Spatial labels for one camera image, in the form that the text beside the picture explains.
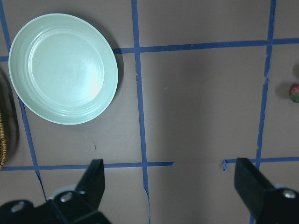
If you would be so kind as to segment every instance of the basket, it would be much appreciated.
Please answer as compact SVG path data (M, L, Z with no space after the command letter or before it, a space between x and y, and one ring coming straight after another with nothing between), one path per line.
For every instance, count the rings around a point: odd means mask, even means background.
M4 130L3 116L0 110L0 170L4 166L7 155L7 138Z

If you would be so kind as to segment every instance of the screw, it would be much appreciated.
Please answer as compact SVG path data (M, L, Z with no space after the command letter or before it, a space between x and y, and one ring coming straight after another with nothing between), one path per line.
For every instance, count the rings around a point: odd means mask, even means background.
M282 193L286 198L290 198L290 199L296 198L296 193L292 190L284 190Z
M72 193L68 192L68 193L62 195L60 200L61 200L61 202L67 202L71 199L71 197L72 197Z
M15 213L17 211L20 211L24 208L24 202L23 201L20 201L18 202L17 204L15 204L12 208L11 208L11 212L12 213Z

